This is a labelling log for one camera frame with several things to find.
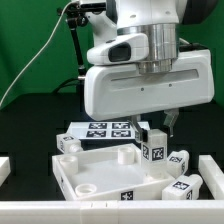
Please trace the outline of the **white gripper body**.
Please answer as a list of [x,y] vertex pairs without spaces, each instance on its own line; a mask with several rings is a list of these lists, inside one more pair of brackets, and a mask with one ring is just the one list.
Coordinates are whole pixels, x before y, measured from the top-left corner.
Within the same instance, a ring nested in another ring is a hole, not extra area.
[[208,50],[181,52],[167,73],[142,75],[135,64],[94,66],[84,85],[85,111],[97,121],[203,104],[213,96]]

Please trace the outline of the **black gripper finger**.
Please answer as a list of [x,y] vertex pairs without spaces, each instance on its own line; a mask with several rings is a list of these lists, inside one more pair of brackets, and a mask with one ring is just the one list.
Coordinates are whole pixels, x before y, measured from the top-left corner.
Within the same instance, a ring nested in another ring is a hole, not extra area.
[[169,136],[174,136],[174,126],[179,116],[178,109],[168,109],[164,111],[166,117],[164,120],[164,126],[167,128]]
[[138,143],[147,142],[148,141],[148,132],[146,129],[141,128],[138,123],[138,117],[137,116],[131,116],[128,120],[130,123],[130,126],[133,128],[135,132],[135,140]]

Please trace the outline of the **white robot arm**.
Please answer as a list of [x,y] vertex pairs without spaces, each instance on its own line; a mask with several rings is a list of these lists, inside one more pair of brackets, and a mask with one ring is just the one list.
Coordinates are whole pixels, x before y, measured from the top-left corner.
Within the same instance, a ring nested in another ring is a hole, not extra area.
[[178,27],[202,22],[217,2],[71,0],[94,35],[84,79],[86,113],[96,121],[130,117],[136,140],[146,142],[139,115],[163,111],[165,125],[173,127],[181,107],[211,101],[211,53],[181,40]]

